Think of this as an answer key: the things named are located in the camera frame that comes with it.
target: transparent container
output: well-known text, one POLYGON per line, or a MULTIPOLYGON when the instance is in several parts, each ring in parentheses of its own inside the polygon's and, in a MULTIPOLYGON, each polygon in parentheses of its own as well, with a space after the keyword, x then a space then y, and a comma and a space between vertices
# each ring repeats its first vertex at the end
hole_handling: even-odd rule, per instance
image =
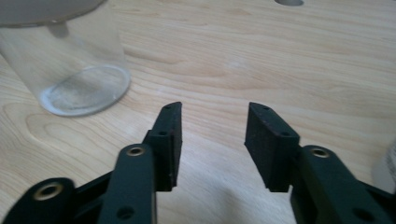
POLYGON ((103 0, 2 1, 0 53, 38 102, 60 116, 100 111, 130 84, 103 0))

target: white lid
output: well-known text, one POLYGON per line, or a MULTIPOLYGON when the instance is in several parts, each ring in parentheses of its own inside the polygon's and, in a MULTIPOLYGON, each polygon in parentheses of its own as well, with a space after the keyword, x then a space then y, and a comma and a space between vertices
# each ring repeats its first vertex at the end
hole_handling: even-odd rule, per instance
POLYGON ((68 21, 106 0, 0 0, 0 27, 38 26, 68 21))

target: wood grain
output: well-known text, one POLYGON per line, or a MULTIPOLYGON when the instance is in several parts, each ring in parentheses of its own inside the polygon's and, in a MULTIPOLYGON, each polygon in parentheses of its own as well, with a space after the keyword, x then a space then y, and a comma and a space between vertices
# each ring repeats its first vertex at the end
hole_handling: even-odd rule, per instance
POLYGON ((163 105, 183 103, 178 187, 159 223, 295 223, 245 149, 248 102, 271 106, 302 145, 335 151, 359 179, 396 136, 396 2, 113 0, 133 76, 109 109, 61 118, 0 59, 0 218, 30 186, 77 186, 140 143, 163 105))

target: cup base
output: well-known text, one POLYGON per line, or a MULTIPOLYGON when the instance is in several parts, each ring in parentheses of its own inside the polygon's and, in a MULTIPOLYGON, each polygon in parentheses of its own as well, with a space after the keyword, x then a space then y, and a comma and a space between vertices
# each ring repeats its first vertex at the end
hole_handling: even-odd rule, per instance
POLYGON ((127 70, 101 65, 89 67, 40 93, 40 102, 60 116, 89 115, 114 104, 130 84, 127 70))

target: light wood surface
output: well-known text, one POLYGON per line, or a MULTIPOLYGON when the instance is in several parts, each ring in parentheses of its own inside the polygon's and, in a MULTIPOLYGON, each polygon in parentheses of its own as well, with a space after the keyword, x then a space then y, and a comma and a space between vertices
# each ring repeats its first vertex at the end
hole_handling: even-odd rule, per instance
POLYGON ((33 184, 80 186, 140 143, 163 105, 183 103, 178 187, 159 223, 295 223, 244 147, 248 102, 271 106, 359 179, 396 137, 396 1, 113 0, 133 76, 109 109, 61 118, 0 58, 0 218, 33 184))

